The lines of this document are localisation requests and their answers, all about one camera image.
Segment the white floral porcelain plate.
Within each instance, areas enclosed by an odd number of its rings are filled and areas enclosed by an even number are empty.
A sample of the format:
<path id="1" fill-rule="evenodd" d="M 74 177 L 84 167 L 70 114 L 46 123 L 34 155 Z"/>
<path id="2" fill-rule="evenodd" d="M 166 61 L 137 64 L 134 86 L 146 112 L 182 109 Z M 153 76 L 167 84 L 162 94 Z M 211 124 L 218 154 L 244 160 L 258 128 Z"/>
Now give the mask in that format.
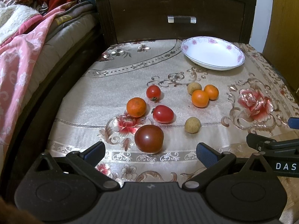
<path id="1" fill-rule="evenodd" d="M 233 43 L 210 36 L 188 38 L 181 43 L 182 53 L 206 69 L 227 71 L 245 62 L 244 53 Z"/>

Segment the pink floral blanket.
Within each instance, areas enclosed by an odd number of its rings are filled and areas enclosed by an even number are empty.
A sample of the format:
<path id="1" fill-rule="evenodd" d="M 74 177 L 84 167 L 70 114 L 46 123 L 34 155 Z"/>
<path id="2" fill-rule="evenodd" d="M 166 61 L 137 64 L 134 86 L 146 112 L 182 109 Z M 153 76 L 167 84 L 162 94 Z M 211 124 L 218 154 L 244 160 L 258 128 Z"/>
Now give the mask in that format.
<path id="1" fill-rule="evenodd" d="M 1 45 L 1 150 L 7 151 L 20 115 L 33 68 L 55 16 L 70 7 L 60 5 L 46 15 L 36 15 Z"/>

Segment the orange mandarin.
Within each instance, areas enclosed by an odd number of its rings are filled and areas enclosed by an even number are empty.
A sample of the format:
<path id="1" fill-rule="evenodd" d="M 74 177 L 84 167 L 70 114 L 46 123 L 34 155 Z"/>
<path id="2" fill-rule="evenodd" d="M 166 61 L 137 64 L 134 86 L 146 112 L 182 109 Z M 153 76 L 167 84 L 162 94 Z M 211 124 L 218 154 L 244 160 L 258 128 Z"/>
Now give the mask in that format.
<path id="1" fill-rule="evenodd" d="M 126 110 L 130 116 L 139 118 L 142 117 L 147 111 L 147 104 L 142 98 L 132 98 L 128 101 Z"/>
<path id="2" fill-rule="evenodd" d="M 212 84 L 208 84 L 205 86 L 204 91 L 209 96 L 209 100 L 217 100 L 219 96 L 219 90 Z"/>
<path id="3" fill-rule="evenodd" d="M 192 103 L 198 108 L 205 108 L 209 103 L 209 95 L 203 90 L 195 90 L 191 97 Z"/>

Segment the white fleece blanket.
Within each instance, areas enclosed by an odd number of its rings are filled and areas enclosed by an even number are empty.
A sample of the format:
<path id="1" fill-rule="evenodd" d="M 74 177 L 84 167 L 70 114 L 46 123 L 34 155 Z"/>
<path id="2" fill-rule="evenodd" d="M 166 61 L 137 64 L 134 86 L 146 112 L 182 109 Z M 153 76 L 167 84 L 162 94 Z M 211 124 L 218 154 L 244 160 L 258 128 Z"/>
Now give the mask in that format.
<path id="1" fill-rule="evenodd" d="M 1 45 L 13 36 L 21 25 L 30 18 L 39 15 L 35 9 L 25 5 L 9 5 L 1 3 Z"/>

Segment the grey mattress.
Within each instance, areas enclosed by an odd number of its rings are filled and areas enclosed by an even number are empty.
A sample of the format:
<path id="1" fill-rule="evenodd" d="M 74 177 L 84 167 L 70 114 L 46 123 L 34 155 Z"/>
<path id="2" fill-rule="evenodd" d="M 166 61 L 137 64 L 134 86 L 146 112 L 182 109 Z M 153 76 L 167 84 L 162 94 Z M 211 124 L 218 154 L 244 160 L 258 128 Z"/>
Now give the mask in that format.
<path id="1" fill-rule="evenodd" d="M 63 56 L 68 51 L 73 52 L 75 44 L 85 38 L 94 26 L 94 6 L 87 1 L 72 6 L 54 18 L 33 68 L 21 109 L 28 104 L 50 71 L 62 62 Z"/>

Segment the tan longan front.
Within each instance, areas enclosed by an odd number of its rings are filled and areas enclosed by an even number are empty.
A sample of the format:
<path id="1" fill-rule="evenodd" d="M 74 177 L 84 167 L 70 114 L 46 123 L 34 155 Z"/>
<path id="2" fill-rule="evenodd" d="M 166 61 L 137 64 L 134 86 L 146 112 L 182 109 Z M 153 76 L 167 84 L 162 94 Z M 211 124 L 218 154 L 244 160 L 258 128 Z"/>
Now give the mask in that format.
<path id="1" fill-rule="evenodd" d="M 186 120 L 184 129 L 187 133 L 197 133 L 200 130 L 201 122 L 196 117 L 190 117 Z"/>

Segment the tan longan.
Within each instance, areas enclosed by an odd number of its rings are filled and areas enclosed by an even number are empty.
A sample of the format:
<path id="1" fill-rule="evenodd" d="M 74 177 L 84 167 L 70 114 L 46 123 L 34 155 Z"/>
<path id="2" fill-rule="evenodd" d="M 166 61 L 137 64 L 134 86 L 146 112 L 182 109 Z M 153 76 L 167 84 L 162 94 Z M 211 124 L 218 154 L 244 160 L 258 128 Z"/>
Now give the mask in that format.
<path id="1" fill-rule="evenodd" d="M 202 89 L 201 84 L 196 83 L 196 82 L 192 82 L 192 83 L 188 84 L 188 86 L 187 86 L 187 92 L 190 95 L 192 95 L 194 91 L 201 90 L 201 89 Z"/>
<path id="2" fill-rule="evenodd" d="M 187 133 L 197 133 L 200 130 L 201 122 L 196 117 L 190 117 L 186 120 L 184 129 Z"/>

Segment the large dark red tomato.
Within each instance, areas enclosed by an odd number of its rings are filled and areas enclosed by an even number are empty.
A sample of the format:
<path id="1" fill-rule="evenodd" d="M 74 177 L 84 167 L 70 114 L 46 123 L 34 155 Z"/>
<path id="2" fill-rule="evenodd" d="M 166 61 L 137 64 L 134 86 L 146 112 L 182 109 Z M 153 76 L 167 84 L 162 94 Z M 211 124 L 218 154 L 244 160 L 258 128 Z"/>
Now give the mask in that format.
<path id="1" fill-rule="evenodd" d="M 134 140 L 140 151 L 156 154 L 163 147 L 164 133 L 158 126 L 144 125 L 136 131 Z"/>

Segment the small round red tomato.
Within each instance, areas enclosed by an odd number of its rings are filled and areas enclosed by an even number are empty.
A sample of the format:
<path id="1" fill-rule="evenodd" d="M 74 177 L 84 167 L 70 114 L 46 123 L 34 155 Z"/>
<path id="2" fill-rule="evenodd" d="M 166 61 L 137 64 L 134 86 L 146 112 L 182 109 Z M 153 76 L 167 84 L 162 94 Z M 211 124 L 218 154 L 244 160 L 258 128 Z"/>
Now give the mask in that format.
<path id="1" fill-rule="evenodd" d="M 151 85 L 147 88 L 146 95 L 151 101 L 156 102 L 161 98 L 161 90 L 158 86 Z"/>

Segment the dark wooden nightstand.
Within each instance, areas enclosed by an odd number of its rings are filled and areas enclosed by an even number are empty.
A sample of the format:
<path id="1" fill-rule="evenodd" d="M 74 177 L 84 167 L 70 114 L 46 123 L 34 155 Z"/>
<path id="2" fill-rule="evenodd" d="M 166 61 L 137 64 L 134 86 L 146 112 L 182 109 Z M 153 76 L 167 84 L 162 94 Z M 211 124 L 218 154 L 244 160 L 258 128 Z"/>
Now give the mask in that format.
<path id="1" fill-rule="evenodd" d="M 101 34 L 109 45 L 130 41 L 212 36 L 248 43 L 256 0 L 95 0 Z M 168 23 L 193 16 L 197 23 Z"/>

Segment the brown wooden cabinet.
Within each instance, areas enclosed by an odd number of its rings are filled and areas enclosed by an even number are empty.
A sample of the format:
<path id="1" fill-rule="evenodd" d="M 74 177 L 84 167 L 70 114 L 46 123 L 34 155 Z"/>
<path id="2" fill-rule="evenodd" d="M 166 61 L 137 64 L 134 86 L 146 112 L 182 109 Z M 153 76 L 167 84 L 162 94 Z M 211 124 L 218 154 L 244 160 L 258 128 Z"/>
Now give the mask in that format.
<path id="1" fill-rule="evenodd" d="M 263 55 L 298 90 L 298 0 L 273 0 Z"/>

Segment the tan longan back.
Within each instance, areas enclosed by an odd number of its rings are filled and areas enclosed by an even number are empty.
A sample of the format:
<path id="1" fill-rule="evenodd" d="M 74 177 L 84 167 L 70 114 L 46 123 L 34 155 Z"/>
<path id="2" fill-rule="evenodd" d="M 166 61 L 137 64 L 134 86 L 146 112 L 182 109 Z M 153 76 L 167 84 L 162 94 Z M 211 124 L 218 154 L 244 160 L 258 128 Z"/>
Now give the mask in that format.
<path id="1" fill-rule="evenodd" d="M 201 90 L 201 89 L 202 89 L 201 84 L 196 83 L 196 82 L 192 82 L 192 83 L 188 84 L 188 86 L 187 86 L 187 92 L 190 95 L 192 95 L 194 91 Z"/>

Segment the oval red tomato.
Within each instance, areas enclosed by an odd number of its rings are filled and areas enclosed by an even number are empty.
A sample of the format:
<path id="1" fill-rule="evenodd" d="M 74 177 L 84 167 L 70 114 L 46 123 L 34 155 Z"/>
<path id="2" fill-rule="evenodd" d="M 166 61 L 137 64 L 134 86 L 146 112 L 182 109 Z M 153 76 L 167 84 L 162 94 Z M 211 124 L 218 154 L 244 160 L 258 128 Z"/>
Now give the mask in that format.
<path id="1" fill-rule="evenodd" d="M 174 119 L 174 112 L 165 105 L 158 105 L 152 110 L 152 116 L 158 123 L 171 123 Z"/>

